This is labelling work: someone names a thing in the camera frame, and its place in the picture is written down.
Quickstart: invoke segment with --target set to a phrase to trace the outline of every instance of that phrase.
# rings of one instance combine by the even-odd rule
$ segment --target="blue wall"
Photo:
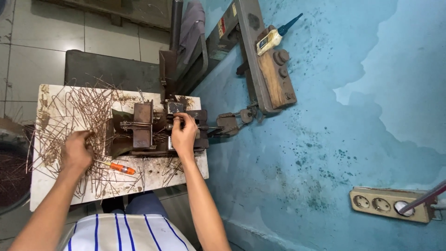
[[[446,179],[446,2],[259,0],[298,104],[208,150],[229,239],[251,250],[446,249],[428,225],[352,211],[353,186],[429,189]],[[206,0],[206,34],[229,6]],[[248,104],[234,48],[194,91],[209,119]]]

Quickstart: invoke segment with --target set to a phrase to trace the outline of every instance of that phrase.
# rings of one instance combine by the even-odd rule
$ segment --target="white shirt with blue stripes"
[[[195,251],[159,214],[90,215],[76,222],[65,243],[64,251]]]

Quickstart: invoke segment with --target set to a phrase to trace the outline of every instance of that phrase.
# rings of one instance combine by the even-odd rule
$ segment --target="dirty table surface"
[[[70,111],[69,103],[64,101],[67,93],[76,92],[84,87],[71,87],[71,86],[58,86],[58,85],[41,85],[39,88],[39,100],[37,105],[37,123],[36,133],[34,135],[34,154],[33,154],[33,175],[31,183],[31,201],[30,210],[34,211],[40,202],[45,198],[51,187],[55,183],[54,173],[49,170],[58,169],[58,160],[53,158],[48,161],[48,158],[42,158],[40,153],[43,152],[45,144],[42,145],[42,141],[45,140],[44,135],[39,134],[40,127],[53,126],[58,128],[58,125],[68,124],[68,128],[73,130],[85,130],[86,125],[80,125],[82,119],[76,120],[76,125],[73,123],[72,118],[61,116],[64,112],[61,111],[60,105],[64,104],[67,108],[66,111]],[[135,103],[142,103],[143,100],[138,92],[131,91],[119,91],[119,90],[106,90],[110,92],[111,108],[119,111],[133,113],[133,107]],[[153,100],[153,106],[156,111],[162,111],[163,106],[160,104],[161,95],[157,93],[143,93],[145,100]],[[187,99],[186,110],[200,110],[200,99],[197,97],[184,97]],[[64,130],[61,129],[61,138],[64,136]],[[209,178],[207,155],[206,151],[198,152],[195,154],[197,165],[201,174],[205,179]],[[178,158],[173,158],[174,163],[179,163]],[[104,189],[98,191],[94,189],[93,185],[90,186],[91,180],[85,181],[87,185],[80,184],[79,187],[85,187],[84,192],[79,195],[75,193],[71,201],[72,205],[85,203],[90,201],[101,200],[105,198],[122,196],[125,194],[131,194],[141,191],[149,191],[165,186],[172,186],[177,184],[183,184],[186,182],[183,172],[177,172],[176,175],[171,174],[173,169],[168,169],[166,166],[169,163],[169,158],[141,158],[136,156],[120,156],[119,160],[114,160],[114,163],[122,164],[125,166],[133,167],[137,173],[140,173],[141,180],[135,181],[135,177],[123,175],[115,170],[108,170],[108,172],[115,172],[110,176],[113,176],[113,180],[107,181],[108,184],[103,186]]]

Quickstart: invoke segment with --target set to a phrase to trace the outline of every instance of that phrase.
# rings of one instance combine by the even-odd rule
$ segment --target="electrical outlet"
[[[397,209],[404,207],[404,205],[416,200],[421,195],[422,193],[407,190],[354,187],[350,191],[350,201],[352,208],[356,211],[429,223],[434,217],[434,210],[430,207],[430,204],[436,203],[437,198],[428,205],[423,203],[416,206],[404,215],[397,211]]]

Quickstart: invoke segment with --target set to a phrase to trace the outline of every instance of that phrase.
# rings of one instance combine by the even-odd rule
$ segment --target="orange screwdriver handle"
[[[117,170],[117,171],[126,173],[126,174],[130,174],[130,175],[134,175],[135,174],[135,170],[134,169],[132,169],[130,167],[123,166],[123,165],[111,163],[110,167],[115,169],[115,170]]]

